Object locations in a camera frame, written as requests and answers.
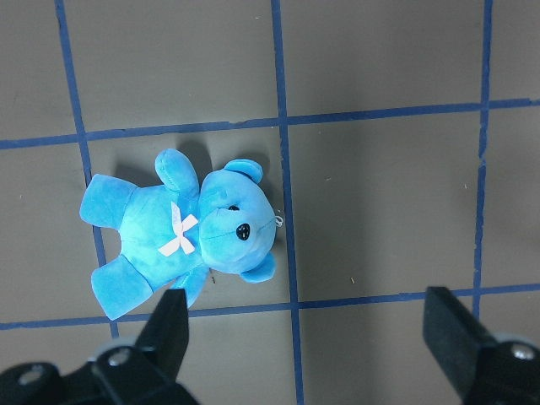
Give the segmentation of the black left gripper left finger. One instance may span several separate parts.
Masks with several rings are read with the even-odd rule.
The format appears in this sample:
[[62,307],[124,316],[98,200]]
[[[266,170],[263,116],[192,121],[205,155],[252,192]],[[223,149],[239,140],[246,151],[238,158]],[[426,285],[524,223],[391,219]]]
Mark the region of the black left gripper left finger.
[[168,290],[135,341],[102,352],[91,372],[110,404],[188,404],[176,382],[188,343],[185,291]]

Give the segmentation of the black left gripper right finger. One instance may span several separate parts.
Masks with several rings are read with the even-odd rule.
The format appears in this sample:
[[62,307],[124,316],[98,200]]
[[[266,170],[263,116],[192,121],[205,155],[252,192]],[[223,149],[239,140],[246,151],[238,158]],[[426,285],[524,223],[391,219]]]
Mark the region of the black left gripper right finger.
[[539,347],[490,332],[446,287],[425,291],[423,338],[460,403],[539,403]]

